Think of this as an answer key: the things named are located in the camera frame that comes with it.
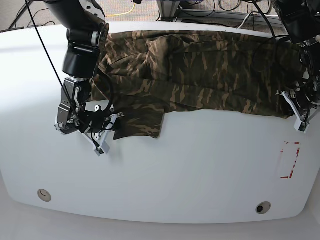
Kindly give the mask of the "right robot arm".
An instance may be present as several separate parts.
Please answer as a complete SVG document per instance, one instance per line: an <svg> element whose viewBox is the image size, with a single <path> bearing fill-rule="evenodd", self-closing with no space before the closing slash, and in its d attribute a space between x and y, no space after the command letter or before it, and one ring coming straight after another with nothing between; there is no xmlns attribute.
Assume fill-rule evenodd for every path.
<svg viewBox="0 0 320 240"><path fill-rule="evenodd" d="M62 71L68 75L61 86L61 100L55 127L64 135L80 132L100 156L110 150L106 138L120 113L114 112L113 96L108 105L94 111L86 109L92 96L91 81L98 70L100 54L105 48L109 24L95 0L46 0L45 5L66 27L68 48Z"/></svg>

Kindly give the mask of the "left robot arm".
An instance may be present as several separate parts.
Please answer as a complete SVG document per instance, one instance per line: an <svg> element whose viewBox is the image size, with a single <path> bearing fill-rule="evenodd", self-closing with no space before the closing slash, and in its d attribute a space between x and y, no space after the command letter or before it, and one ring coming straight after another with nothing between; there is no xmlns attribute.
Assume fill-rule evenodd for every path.
<svg viewBox="0 0 320 240"><path fill-rule="evenodd" d="M306 133L310 121L320 113L320 2L274 0L272 4L292 44L300 46L299 59L309 75L281 93L296 116L294 128Z"/></svg>

